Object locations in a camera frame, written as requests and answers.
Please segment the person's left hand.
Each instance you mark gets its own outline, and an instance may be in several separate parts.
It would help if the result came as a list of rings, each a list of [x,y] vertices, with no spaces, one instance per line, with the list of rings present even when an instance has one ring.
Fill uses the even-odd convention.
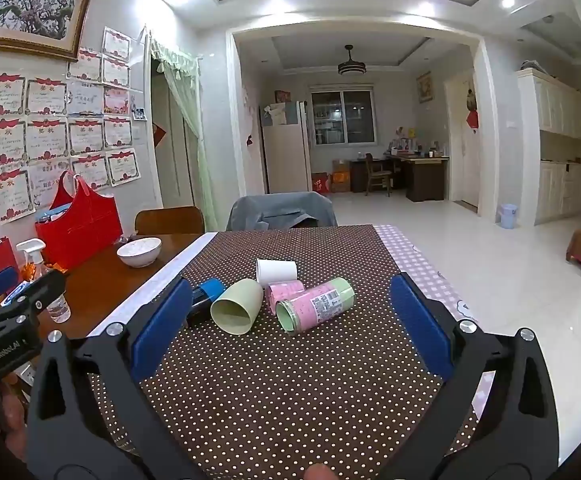
[[[0,382],[0,440],[18,460],[27,461],[25,408],[6,382]]]

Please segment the person's right thumb tip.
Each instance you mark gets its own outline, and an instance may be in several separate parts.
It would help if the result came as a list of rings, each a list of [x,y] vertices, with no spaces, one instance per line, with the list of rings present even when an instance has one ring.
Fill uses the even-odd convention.
[[[338,480],[338,476],[325,464],[313,464],[304,471],[303,480]]]

